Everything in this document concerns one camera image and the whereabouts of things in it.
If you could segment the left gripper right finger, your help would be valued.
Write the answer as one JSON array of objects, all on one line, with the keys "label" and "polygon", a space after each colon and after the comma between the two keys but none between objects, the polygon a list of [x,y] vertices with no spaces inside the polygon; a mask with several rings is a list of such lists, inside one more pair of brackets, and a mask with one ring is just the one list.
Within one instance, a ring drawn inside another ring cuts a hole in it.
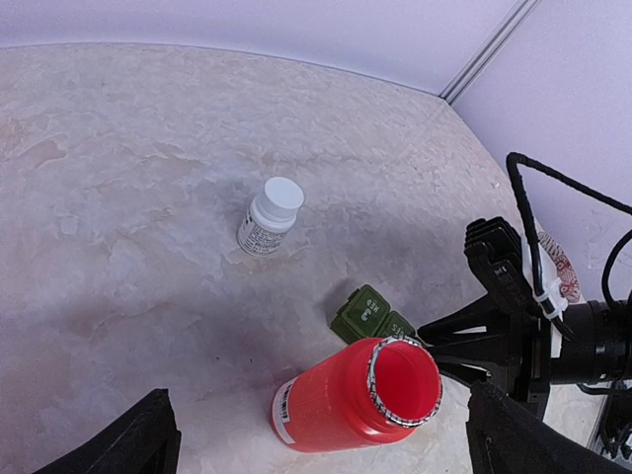
[{"label": "left gripper right finger", "polygon": [[466,432],[475,474],[627,471],[552,430],[487,382],[471,386],[468,410]]}]

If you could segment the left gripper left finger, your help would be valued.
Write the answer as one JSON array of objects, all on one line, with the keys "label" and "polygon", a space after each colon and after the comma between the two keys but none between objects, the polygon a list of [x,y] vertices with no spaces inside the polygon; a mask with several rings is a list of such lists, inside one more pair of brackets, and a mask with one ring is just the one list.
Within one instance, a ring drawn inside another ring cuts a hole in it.
[{"label": "left gripper left finger", "polygon": [[182,433],[167,389],[154,389],[45,473],[175,473]]}]

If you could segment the right aluminium frame post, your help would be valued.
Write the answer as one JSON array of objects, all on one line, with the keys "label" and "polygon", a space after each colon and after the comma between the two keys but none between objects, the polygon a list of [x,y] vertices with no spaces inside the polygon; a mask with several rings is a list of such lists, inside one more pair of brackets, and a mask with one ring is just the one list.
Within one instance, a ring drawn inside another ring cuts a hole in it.
[{"label": "right aluminium frame post", "polygon": [[449,105],[456,101],[481,76],[485,68],[497,56],[519,27],[541,3],[540,0],[515,1],[489,36],[474,52],[465,65],[457,72],[438,95]]}]

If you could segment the green weekly pill organizer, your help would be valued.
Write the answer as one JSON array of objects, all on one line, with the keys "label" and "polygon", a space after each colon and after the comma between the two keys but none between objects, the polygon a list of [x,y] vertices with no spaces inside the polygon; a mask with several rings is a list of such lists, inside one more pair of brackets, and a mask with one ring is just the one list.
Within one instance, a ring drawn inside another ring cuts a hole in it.
[{"label": "green weekly pill organizer", "polygon": [[330,329],[348,345],[367,338],[417,337],[416,329],[368,284],[349,296]]}]

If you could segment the orange pill bottle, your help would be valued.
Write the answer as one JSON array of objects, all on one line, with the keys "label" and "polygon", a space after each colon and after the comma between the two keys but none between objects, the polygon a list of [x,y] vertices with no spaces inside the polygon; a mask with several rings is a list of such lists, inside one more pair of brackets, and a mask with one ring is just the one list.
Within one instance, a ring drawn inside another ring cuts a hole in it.
[{"label": "orange pill bottle", "polygon": [[391,444],[436,414],[442,391],[435,360],[417,340],[367,338],[285,382],[271,425],[303,453]]}]

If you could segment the red patterned bowl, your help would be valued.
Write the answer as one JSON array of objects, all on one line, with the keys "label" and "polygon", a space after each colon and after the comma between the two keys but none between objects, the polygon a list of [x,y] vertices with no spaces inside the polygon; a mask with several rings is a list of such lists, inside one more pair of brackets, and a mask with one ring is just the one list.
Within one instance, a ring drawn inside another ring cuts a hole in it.
[{"label": "red patterned bowl", "polygon": [[560,293],[570,304],[584,301],[579,279],[571,261],[561,245],[545,231],[538,232],[539,243],[556,266],[557,276],[561,280]]}]

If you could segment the small white pill bottle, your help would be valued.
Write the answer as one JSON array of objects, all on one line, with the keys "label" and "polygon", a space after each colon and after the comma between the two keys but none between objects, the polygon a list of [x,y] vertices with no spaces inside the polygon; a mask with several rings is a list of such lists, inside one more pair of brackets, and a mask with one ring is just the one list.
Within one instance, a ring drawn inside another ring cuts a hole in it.
[{"label": "small white pill bottle", "polygon": [[284,177],[267,179],[238,228],[238,244],[250,255],[271,255],[294,226],[303,204],[303,190],[294,181]]}]

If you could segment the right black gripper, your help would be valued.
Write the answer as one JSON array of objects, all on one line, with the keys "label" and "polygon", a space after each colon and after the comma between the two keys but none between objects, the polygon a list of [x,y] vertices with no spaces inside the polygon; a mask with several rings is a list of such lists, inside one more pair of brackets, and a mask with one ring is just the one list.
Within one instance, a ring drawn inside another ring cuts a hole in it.
[{"label": "right black gripper", "polygon": [[417,337],[428,346],[468,341],[500,324],[494,352],[481,348],[430,348],[441,375],[466,387],[490,382],[542,420],[550,393],[551,327],[531,298],[491,290],[462,309],[421,326]]}]

